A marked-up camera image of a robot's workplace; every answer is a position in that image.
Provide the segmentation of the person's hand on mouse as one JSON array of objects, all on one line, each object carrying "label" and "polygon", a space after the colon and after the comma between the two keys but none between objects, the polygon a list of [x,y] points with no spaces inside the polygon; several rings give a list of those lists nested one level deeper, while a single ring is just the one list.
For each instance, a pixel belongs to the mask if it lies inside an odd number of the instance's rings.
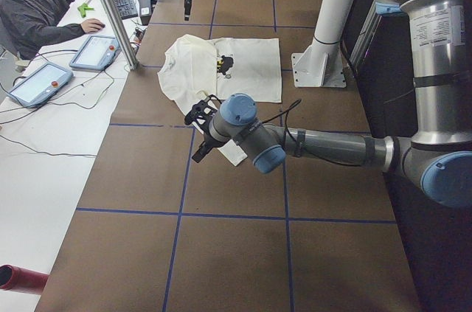
[{"label": "person's hand on mouse", "polygon": [[93,32],[99,32],[100,30],[99,29],[96,29],[96,28],[93,28],[91,25],[93,23],[100,23],[100,24],[104,24],[103,22],[101,22],[100,20],[96,19],[96,18],[90,18],[90,19],[86,19],[85,21],[83,21],[80,26],[82,28],[82,30],[84,31],[85,34],[89,34],[89,33],[93,33]]}]

